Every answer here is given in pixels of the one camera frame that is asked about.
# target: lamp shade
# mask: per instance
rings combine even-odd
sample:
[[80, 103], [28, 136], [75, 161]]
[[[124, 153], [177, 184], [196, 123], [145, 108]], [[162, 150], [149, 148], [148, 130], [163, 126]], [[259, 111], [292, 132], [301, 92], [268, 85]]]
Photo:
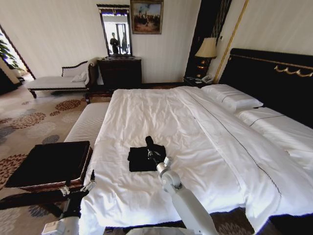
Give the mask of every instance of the lamp shade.
[[195, 56], [203, 58], [216, 57], [216, 38], [205, 38]]

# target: white pillow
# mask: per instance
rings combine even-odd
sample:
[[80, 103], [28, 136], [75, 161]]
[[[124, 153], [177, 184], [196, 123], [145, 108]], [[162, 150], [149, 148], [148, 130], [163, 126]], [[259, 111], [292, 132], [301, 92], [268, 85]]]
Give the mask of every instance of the white pillow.
[[269, 108], [242, 111], [236, 116], [287, 151], [304, 169], [313, 171], [313, 129]]
[[87, 79], [86, 71], [83, 71], [81, 74], [75, 75], [71, 82], [85, 82]]
[[202, 87], [202, 90], [231, 113], [238, 110], [257, 108], [263, 105], [257, 99], [226, 84], [205, 86]]

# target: chaise lounge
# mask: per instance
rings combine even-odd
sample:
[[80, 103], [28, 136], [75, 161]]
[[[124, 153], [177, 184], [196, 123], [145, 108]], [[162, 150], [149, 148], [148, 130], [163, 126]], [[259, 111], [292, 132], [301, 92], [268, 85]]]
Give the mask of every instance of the chaise lounge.
[[[25, 87], [34, 98], [37, 97], [35, 91], [87, 91], [98, 79], [97, 59], [93, 58], [72, 67], [62, 67], [62, 76], [41, 77], [26, 83]], [[79, 77], [84, 72], [85, 78]]]

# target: gold headboard trim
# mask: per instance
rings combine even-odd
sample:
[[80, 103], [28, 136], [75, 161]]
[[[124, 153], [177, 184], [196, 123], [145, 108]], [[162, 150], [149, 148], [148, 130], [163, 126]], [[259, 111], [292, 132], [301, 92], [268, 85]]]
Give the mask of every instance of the gold headboard trim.
[[312, 75], [313, 75], [313, 72], [311, 72], [311, 73], [309, 73], [309, 74], [302, 74], [302, 73], [301, 73], [301, 70], [297, 70], [297, 71], [294, 71], [294, 72], [290, 72], [288, 67], [286, 67], [286, 68], [283, 69], [283, 70], [280, 70], [280, 69], [278, 68], [278, 65], [276, 65], [274, 69], [275, 69], [277, 72], [285, 72], [285, 73], [287, 73], [287, 74], [297, 74], [297, 75], [300, 76], [300, 77], [312, 77]]
[[243, 55], [232, 55], [231, 54], [230, 56], [237, 56], [237, 57], [246, 58], [246, 59], [259, 60], [259, 61], [275, 63], [275, 64], [279, 64], [279, 65], [287, 65], [287, 66], [298, 67], [298, 68], [302, 68], [302, 69], [313, 70], [313, 67], [304, 66], [304, 65], [290, 64], [290, 63], [284, 63], [284, 62], [279, 62], [279, 61], [274, 61], [274, 60], [265, 60], [265, 59], [243, 56]]

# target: dark headboard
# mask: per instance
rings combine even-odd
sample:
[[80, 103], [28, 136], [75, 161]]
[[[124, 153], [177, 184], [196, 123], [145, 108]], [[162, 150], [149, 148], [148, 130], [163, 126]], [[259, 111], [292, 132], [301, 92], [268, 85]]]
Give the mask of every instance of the dark headboard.
[[311, 55], [233, 48], [220, 83], [313, 128]]

